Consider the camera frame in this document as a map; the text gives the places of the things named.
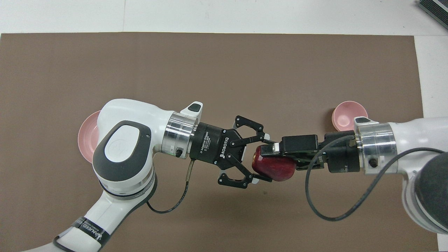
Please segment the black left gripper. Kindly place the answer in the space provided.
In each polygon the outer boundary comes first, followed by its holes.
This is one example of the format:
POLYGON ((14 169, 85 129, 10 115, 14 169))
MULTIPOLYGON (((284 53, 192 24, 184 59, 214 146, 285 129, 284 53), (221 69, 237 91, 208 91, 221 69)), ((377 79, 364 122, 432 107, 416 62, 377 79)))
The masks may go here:
POLYGON ((243 166, 242 159, 245 145, 254 142, 263 142, 270 145, 270 136, 264 133, 264 126, 242 116, 236 116, 233 129, 223 129, 210 124, 200 122, 191 139, 189 156, 209 164, 215 164, 220 168, 218 183, 223 186, 245 189, 250 183, 256 184, 259 180, 272 182, 272 179, 261 174, 248 171, 243 166), (239 127, 248 126, 256 131, 256 136, 243 138, 236 131, 239 127), (243 175, 243 179, 232 179, 225 170, 236 167, 243 175))

